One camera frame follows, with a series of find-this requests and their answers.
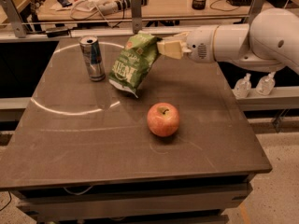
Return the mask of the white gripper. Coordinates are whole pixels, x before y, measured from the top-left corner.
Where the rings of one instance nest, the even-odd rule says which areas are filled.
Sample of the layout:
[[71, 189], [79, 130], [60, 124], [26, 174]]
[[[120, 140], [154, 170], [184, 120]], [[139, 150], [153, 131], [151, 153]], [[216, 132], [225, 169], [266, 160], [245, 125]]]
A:
[[217, 28], [217, 25], [206, 25], [189, 33], [166, 36], [163, 41], [157, 43], [158, 51], [164, 56], [181, 59], [183, 57], [181, 42], [186, 41], [189, 50], [187, 54], [191, 60], [197, 63], [213, 63], [215, 61], [213, 43]]

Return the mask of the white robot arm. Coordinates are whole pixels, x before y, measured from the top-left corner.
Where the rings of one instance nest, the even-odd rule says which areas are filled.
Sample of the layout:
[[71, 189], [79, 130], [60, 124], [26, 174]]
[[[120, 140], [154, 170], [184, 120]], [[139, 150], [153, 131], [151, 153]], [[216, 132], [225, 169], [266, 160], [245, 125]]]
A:
[[299, 73], [299, 17], [282, 8], [270, 8], [251, 23], [203, 25], [165, 37], [160, 54], [197, 63], [231, 63], [258, 72], [289, 67]]

